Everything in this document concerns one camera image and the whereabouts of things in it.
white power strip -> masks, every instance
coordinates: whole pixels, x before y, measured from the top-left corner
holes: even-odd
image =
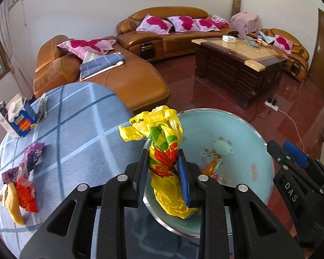
[[[268,107],[270,107],[271,109],[274,109],[275,111],[278,111],[278,107],[276,105],[272,105],[271,103],[265,101],[264,104]]]

brown leather armchair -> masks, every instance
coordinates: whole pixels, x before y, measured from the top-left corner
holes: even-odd
[[[299,82],[305,79],[308,74],[308,59],[310,55],[299,40],[296,39],[292,34],[281,29],[272,28],[262,29],[261,31],[267,36],[274,37],[275,35],[279,35],[293,42],[292,54],[286,54],[285,52],[281,51],[281,53],[288,56],[285,71]],[[257,34],[255,33],[248,33],[247,36],[254,39],[257,38]]]
[[[67,40],[68,37],[57,35],[41,47],[33,82],[36,98],[44,92],[79,80],[79,66],[82,60],[57,47]],[[125,56],[125,63],[87,81],[102,84],[113,90],[135,114],[151,111],[157,106],[166,104],[170,91],[154,66],[118,44],[114,44],[113,47],[114,50],[109,54],[121,52]]]
[[[148,61],[195,53],[197,44],[191,42],[193,39],[220,38],[223,35],[239,33],[231,28],[210,32],[175,32],[174,27],[167,35],[137,32],[137,27],[147,14],[164,20],[170,16],[179,15],[189,16],[193,19],[205,19],[211,15],[202,9],[193,7],[153,7],[136,12],[121,21],[116,27],[118,44]]]

silver pin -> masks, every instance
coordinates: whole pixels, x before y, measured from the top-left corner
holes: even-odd
[[[240,184],[238,189],[239,189],[239,191],[244,192],[244,193],[248,191],[248,187],[244,184]]]
[[[118,181],[123,182],[123,181],[126,181],[128,178],[129,178],[129,177],[128,177],[127,175],[125,175],[125,174],[120,174],[120,175],[118,176]]]
[[[198,176],[198,179],[199,179],[199,181],[206,182],[206,181],[209,180],[209,177],[207,175],[205,175],[205,174],[201,174],[201,175]]]
[[[80,184],[77,187],[78,191],[80,191],[80,192],[85,191],[87,188],[88,188],[88,185],[86,185],[86,184]]]

dark wood coffee table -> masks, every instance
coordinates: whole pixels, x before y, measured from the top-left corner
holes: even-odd
[[[278,84],[287,57],[270,47],[254,48],[241,39],[236,43],[221,38],[196,39],[195,75],[217,81],[232,92],[246,109],[262,93]]]

red tile floor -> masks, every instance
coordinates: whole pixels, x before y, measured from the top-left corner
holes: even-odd
[[[162,60],[154,66],[170,88],[170,108],[178,112],[194,108],[228,111],[251,122],[266,141],[273,139],[282,145],[285,140],[290,140],[302,149],[293,122],[283,113],[264,105],[268,96],[277,97],[279,109],[292,117],[297,125],[305,147],[304,152],[313,158],[320,157],[323,142],[320,133],[324,128],[324,94],[312,82],[299,84],[284,74],[275,88],[243,110],[218,83],[194,75],[195,55]],[[287,207],[275,186],[268,207],[288,230],[292,227],[293,222]]]

